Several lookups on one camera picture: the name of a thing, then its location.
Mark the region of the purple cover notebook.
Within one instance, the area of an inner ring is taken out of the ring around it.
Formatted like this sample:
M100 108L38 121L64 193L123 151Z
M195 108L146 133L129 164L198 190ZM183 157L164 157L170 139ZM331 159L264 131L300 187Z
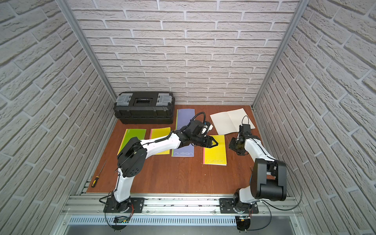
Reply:
M183 126L189 124L195 116L195 109L178 109L176 116L176 130L180 130Z
M193 157L194 146L189 144L188 146L172 150L173 157Z

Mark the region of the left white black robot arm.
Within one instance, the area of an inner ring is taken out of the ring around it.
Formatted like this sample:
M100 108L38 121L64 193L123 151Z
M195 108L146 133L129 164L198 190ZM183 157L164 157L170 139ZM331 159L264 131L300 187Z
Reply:
M214 137L208 135L212 125L191 119L188 125L168 135L150 140L131 138L117 156L118 178L113 197L117 204L128 202L134 177L141 172L147 158L158 153L179 149L188 145L203 148L218 146Z

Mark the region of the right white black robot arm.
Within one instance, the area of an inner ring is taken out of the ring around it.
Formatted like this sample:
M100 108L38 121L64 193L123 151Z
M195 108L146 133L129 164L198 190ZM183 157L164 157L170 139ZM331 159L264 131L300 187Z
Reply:
M287 197L287 165L276 160L262 146L259 139L232 138L229 148L238 155L248 153L254 160L249 186L234 193L236 206L258 200L284 201Z

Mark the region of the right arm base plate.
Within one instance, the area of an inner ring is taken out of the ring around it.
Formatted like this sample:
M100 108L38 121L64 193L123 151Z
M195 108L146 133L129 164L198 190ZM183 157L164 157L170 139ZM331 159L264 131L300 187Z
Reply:
M258 214L259 208L257 202L241 203L234 202L233 198L219 199L220 213L235 213L235 214Z

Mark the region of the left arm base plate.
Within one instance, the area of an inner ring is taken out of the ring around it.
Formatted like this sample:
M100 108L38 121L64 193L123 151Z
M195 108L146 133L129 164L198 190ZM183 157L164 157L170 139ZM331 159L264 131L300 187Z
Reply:
M107 198L103 212L105 213L141 213L145 198L130 197L123 202L118 202L114 197Z

